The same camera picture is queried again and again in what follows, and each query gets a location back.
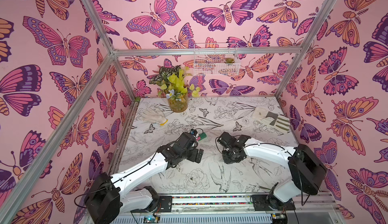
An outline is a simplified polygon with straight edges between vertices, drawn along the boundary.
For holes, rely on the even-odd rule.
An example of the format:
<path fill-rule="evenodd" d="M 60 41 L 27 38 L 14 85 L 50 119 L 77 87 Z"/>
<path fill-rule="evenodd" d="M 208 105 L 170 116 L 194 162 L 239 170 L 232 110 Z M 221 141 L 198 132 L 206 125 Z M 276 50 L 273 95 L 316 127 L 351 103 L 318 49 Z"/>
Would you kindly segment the green lego brick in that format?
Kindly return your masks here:
<path fill-rule="evenodd" d="M 198 137 L 201 137 L 201 140 L 203 140 L 203 139 L 207 138 L 207 135 L 206 135 L 206 133 L 201 133 L 198 135 Z"/>

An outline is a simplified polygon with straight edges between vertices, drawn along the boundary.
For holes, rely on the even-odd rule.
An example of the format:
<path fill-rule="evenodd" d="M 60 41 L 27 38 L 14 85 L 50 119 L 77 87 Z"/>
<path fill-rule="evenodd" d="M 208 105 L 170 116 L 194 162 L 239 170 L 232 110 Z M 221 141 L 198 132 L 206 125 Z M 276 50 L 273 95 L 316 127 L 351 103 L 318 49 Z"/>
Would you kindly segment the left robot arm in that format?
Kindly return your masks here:
<path fill-rule="evenodd" d="M 204 151 L 198 148 L 198 137 L 198 131 L 192 129 L 175 141 L 160 146 L 150 158 L 125 171 L 113 175 L 99 174 L 83 202 L 93 222 L 110 224 L 124 212 L 157 210 L 160 196 L 154 188 L 135 188 L 150 177 L 177 167 L 182 161 L 200 163 Z"/>

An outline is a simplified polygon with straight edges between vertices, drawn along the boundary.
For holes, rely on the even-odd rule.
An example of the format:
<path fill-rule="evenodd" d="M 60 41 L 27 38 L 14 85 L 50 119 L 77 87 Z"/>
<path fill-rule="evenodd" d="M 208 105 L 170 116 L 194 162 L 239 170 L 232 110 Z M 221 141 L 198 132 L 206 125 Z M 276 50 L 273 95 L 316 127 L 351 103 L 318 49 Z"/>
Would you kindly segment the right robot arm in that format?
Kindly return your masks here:
<path fill-rule="evenodd" d="M 288 177 L 276 183 L 264 198 L 264 203 L 272 209 L 285 206 L 297 196 L 304 201 L 317 195 L 328 173 L 323 162 L 304 144 L 283 147 L 247 135 L 235 137 L 227 132 L 223 132 L 215 142 L 222 147 L 220 153 L 226 164 L 256 158 L 282 166 L 289 172 Z"/>

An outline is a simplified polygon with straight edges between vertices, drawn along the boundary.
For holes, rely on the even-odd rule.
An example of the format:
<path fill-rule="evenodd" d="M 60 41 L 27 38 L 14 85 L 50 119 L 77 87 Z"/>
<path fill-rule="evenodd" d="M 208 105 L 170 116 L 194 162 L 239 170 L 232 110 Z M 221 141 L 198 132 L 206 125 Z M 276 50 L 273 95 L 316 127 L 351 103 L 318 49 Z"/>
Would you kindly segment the white work glove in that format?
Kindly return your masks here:
<path fill-rule="evenodd" d="M 165 125 L 168 120 L 160 109 L 147 108 L 140 113 L 140 118 L 152 124 Z"/>

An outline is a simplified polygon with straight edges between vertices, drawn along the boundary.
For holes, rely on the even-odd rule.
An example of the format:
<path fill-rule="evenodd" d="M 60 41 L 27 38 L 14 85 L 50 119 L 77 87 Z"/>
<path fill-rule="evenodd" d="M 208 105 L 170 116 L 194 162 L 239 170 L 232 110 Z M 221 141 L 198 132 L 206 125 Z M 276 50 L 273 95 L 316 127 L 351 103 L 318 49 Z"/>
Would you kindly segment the grey striped work glove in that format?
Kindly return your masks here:
<path fill-rule="evenodd" d="M 289 118 L 273 113 L 264 108 L 256 107 L 251 117 L 270 128 L 282 132 L 283 134 L 287 134 L 290 131 L 291 124 Z"/>

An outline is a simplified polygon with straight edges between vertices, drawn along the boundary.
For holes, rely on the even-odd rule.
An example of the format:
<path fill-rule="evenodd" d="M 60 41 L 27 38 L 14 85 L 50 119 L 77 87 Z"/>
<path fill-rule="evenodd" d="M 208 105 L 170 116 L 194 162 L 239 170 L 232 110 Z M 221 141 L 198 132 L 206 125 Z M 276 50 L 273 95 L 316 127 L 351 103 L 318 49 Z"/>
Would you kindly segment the potted green plant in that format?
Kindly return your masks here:
<path fill-rule="evenodd" d="M 165 95 L 169 107 L 174 113 L 182 113 L 187 110 L 189 93 L 192 97 L 199 97 L 200 87 L 185 81 L 187 76 L 192 76 L 188 71 L 187 66 L 163 66 L 156 75 L 150 78 L 149 83 L 159 87 L 159 96 Z"/>

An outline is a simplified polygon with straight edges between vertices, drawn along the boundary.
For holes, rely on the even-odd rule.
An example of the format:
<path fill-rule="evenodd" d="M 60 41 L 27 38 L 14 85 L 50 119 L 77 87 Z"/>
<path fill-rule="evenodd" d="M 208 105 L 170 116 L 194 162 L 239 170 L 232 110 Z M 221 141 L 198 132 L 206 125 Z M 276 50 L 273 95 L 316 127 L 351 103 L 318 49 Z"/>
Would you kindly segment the small succulent in basket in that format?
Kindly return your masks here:
<path fill-rule="evenodd" d="M 226 63 L 226 64 L 233 64 L 233 63 L 235 63 L 235 59 L 231 58 L 231 57 L 225 58 L 224 63 Z"/>

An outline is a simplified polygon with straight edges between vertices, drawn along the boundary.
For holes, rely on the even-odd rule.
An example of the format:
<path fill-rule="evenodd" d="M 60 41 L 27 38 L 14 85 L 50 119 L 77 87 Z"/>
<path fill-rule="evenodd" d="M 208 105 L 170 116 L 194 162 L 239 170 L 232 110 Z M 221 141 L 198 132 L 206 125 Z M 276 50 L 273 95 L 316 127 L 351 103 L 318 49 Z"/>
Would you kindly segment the aluminium front rail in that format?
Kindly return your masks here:
<path fill-rule="evenodd" d="M 267 193 L 227 193 L 227 194 L 159 194 L 159 196 L 172 196 L 172 210 L 170 213 L 184 212 L 254 212 L 250 197 L 256 194 Z M 325 212 L 335 211 L 337 206 L 332 196 L 328 193 L 319 193 L 310 196 L 308 200 L 301 200 L 300 196 L 292 199 L 296 210 L 290 212 Z M 267 213 L 284 213 L 288 211 L 258 211 Z"/>

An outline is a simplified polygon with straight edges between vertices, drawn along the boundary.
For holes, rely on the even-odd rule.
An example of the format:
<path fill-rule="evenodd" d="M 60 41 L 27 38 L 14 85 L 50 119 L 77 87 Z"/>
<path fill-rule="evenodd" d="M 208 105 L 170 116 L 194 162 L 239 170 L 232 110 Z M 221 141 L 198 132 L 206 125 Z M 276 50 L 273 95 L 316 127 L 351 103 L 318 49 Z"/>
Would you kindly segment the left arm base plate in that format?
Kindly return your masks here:
<path fill-rule="evenodd" d="M 146 212 L 171 212 L 172 210 L 172 196 L 160 196 L 156 199 L 153 199 L 150 205 L 144 209 Z"/>

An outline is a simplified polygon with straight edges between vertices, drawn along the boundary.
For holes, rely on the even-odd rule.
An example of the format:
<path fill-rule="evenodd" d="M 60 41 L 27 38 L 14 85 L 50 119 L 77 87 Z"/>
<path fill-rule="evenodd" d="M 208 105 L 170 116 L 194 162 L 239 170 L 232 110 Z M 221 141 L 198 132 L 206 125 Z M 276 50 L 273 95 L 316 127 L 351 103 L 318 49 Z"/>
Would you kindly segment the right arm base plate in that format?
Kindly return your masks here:
<path fill-rule="evenodd" d="M 272 195 L 256 194 L 250 197 L 255 211 L 288 211 L 296 210 L 292 200 L 281 202 Z"/>

